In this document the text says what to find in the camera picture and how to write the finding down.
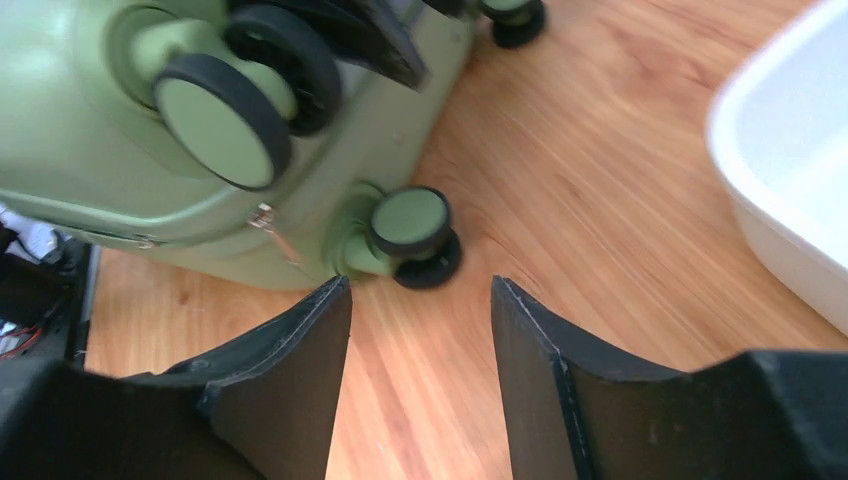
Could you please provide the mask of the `green hard-shell suitcase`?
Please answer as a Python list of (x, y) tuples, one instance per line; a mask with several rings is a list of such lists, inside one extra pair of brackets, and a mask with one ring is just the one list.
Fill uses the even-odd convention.
[(462, 261), (412, 177), (481, 17), (540, 1), (5, 1), (1, 201), (115, 250), (271, 290), (409, 289)]

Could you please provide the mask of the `white plastic tub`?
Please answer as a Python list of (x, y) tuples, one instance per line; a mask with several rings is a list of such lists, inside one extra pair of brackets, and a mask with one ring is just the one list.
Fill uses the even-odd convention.
[(758, 260), (847, 327), (847, 5), (817, 1), (715, 95), (710, 159)]

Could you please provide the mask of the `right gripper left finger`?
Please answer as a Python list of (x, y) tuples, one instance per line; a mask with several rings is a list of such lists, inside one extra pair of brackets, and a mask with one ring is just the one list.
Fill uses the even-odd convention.
[(352, 320), (344, 276), (159, 374), (1, 364), (5, 479), (321, 479)]

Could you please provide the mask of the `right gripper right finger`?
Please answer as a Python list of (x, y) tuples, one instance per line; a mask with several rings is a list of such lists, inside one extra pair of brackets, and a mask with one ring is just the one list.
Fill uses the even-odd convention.
[(491, 325), (517, 479), (843, 479), (847, 356), (753, 349), (693, 372), (627, 352), (514, 281)]

